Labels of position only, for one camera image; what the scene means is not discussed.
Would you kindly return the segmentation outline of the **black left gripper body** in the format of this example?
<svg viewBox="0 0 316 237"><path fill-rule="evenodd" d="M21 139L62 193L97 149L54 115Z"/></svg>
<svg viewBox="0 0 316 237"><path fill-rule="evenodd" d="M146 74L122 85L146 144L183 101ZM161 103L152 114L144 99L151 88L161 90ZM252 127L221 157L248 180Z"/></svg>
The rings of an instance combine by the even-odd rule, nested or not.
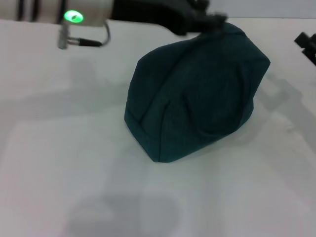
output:
<svg viewBox="0 0 316 237"><path fill-rule="evenodd" d="M193 25L194 9L186 0L115 0L110 19L160 25L184 36Z"/></svg>

